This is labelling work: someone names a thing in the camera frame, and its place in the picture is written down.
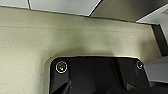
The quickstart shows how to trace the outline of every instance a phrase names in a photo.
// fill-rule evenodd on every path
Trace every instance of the dark gray surface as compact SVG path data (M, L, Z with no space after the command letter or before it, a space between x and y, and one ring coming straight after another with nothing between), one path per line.
M168 0L103 0L90 17L135 22L167 3Z
M162 56L168 56L168 46L160 25L152 25L157 44Z
M108 94L113 89L127 92L124 84L134 85L137 89L148 88L144 69L137 69L137 60L93 56L56 58L50 67L50 94L62 94L65 90L70 94ZM64 74L55 69L60 61L68 65Z

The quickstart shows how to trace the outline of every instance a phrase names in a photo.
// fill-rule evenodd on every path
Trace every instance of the wall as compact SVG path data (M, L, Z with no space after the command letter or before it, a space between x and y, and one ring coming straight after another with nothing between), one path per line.
M43 94L52 56L160 58L150 25L0 7L0 94Z
M147 62L145 70L149 81L168 83L167 61L168 56Z
M148 24L160 24L168 42L168 4L158 8L136 22Z

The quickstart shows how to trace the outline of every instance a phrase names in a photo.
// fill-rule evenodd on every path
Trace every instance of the beige wall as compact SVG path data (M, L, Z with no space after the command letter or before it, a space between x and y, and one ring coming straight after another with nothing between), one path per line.
M79 55L161 57L150 25L0 7L0 94L43 94L46 60Z

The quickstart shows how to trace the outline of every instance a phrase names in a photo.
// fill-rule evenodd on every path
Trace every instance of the screw head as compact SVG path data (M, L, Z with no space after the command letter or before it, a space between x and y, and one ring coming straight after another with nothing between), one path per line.
M59 61L57 64L56 64L56 70L58 73L65 73L66 70L67 70L67 64L66 62L64 61Z
M142 69L143 68L143 63L141 61L137 61L137 68Z

